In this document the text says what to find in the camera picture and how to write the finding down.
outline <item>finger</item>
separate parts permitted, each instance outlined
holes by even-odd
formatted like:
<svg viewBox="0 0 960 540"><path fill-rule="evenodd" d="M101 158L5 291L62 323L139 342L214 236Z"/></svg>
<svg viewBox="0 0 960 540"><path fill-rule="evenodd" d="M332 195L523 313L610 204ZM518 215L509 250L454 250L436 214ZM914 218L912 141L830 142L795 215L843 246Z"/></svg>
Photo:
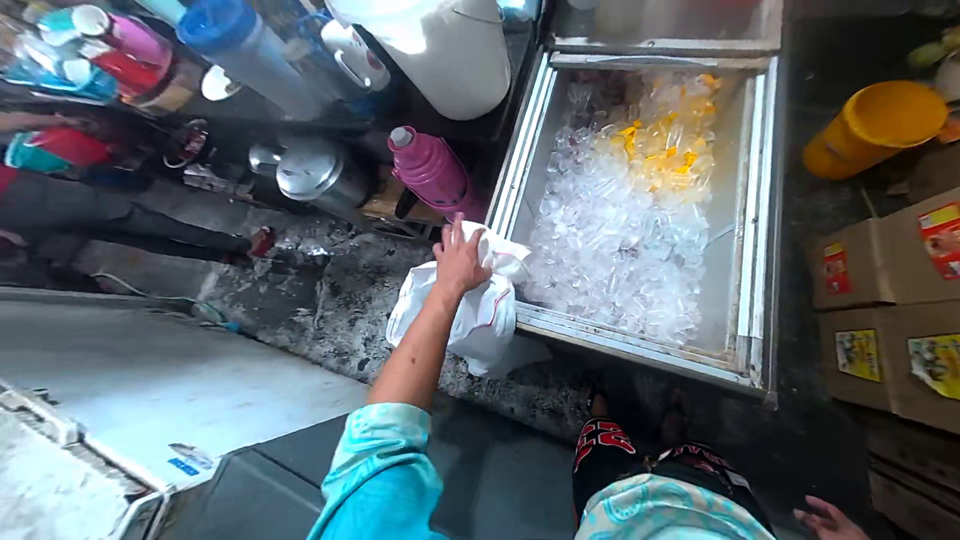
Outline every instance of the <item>finger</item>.
<svg viewBox="0 0 960 540"><path fill-rule="evenodd" d="M444 239L444 249L449 249L453 245L452 241L453 236L453 227L449 225L444 225L444 230L441 232L441 237Z"/></svg>
<svg viewBox="0 0 960 540"><path fill-rule="evenodd" d="M457 212L453 216L453 243L460 245L464 242L464 213Z"/></svg>
<svg viewBox="0 0 960 540"><path fill-rule="evenodd" d="M469 245L471 245L471 246L473 246L473 247L479 246L479 245L480 245L480 238L481 238L482 236L483 236L483 229L477 229L477 230L474 231L473 234L470 236L470 240L467 242L467 244L469 244Z"/></svg>
<svg viewBox="0 0 960 540"><path fill-rule="evenodd" d="M804 526L810 530L817 531L826 528L823 518L818 515L794 509L793 517L797 518L797 521L804 524Z"/></svg>
<svg viewBox="0 0 960 540"><path fill-rule="evenodd" d="M827 514L835 522L840 523L847 521L847 516L840 511L840 508L837 508L833 504L830 504L823 499L818 499L812 495L807 495L806 503L809 504L811 508L820 510L822 514Z"/></svg>

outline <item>turquoise shirt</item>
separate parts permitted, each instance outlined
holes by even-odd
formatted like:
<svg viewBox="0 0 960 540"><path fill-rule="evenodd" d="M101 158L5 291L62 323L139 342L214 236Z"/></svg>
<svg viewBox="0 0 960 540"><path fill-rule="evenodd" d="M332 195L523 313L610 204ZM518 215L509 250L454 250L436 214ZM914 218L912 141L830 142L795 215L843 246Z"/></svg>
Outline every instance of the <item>turquoise shirt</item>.
<svg viewBox="0 0 960 540"><path fill-rule="evenodd" d="M414 540L430 530L444 485L426 447L430 415L406 404L353 411L322 486L326 506L308 540ZM774 540L742 506L707 489L636 475L597 492L576 540Z"/></svg>

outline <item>red shirt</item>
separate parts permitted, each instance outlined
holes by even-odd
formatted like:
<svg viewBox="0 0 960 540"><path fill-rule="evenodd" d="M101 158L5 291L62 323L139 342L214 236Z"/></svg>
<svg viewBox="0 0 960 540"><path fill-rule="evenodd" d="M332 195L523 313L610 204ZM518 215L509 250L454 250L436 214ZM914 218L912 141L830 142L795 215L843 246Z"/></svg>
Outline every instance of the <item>red shirt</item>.
<svg viewBox="0 0 960 540"><path fill-rule="evenodd" d="M10 187L10 184L13 184L15 178L16 169L0 164L0 197L3 197L3 192Z"/></svg>

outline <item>ice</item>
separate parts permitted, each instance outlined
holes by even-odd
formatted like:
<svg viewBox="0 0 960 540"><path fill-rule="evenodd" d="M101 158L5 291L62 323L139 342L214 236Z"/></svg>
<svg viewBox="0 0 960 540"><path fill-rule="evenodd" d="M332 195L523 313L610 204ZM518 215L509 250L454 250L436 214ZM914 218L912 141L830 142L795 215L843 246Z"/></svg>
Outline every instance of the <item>ice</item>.
<svg viewBox="0 0 960 540"><path fill-rule="evenodd" d="M720 80L595 72L567 90L524 296L672 343L696 337Z"/></svg>

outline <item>yellow bucket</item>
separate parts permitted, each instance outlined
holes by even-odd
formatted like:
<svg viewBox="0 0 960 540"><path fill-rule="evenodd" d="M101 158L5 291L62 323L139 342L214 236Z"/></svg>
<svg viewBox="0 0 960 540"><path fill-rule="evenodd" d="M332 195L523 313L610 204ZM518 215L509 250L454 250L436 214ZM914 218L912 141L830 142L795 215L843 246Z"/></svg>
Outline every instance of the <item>yellow bucket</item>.
<svg viewBox="0 0 960 540"><path fill-rule="evenodd" d="M820 178L849 178L927 142L943 127L947 113L947 104L929 86L910 81L867 86L806 144L804 165Z"/></svg>

